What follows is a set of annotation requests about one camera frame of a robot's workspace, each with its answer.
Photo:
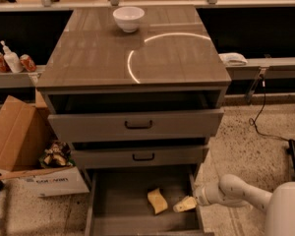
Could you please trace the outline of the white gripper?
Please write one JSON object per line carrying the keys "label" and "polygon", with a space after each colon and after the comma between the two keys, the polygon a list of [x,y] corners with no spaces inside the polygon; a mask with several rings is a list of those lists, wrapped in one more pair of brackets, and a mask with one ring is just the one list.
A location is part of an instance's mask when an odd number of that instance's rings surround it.
{"label": "white gripper", "polygon": [[175,212],[184,212],[184,211],[195,208],[197,206],[197,204],[201,207],[209,206],[209,201],[207,199],[205,185],[201,185],[201,186],[197,187],[193,191],[193,197],[186,196],[183,200],[178,202],[173,207],[173,210]]}

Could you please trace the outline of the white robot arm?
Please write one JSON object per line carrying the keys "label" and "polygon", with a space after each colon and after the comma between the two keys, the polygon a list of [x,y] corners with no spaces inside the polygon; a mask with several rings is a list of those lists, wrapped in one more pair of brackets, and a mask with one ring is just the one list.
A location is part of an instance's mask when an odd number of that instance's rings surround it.
{"label": "white robot arm", "polygon": [[204,183],[174,207],[183,212],[196,206],[242,207],[246,204],[265,213],[265,236],[295,236],[295,182],[278,186],[272,193],[249,185],[241,178],[226,174]]}

